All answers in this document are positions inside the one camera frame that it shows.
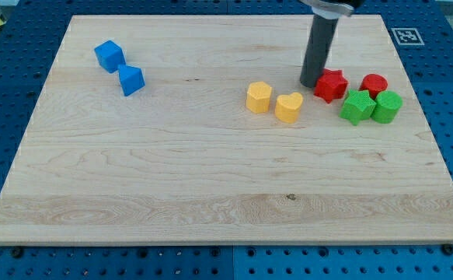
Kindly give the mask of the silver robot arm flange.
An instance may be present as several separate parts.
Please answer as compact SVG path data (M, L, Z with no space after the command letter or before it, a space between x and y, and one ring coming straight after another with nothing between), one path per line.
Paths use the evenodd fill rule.
M337 19L340 16L351 16L365 0L299 0L311 7L312 11L325 19Z

